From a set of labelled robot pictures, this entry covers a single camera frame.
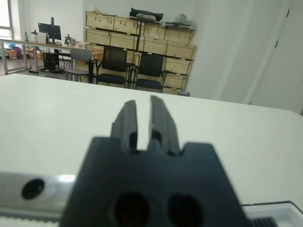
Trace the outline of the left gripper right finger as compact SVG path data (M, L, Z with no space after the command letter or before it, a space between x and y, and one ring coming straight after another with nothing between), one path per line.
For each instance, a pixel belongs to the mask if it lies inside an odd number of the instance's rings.
M249 227L232 185L210 144L179 147L164 101L151 97L148 146L152 227Z

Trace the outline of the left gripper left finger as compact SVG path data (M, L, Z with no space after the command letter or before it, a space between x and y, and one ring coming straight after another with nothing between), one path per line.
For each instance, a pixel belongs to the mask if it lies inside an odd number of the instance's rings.
M135 101L125 102L110 136L92 139L61 219L63 227L151 226L136 113Z

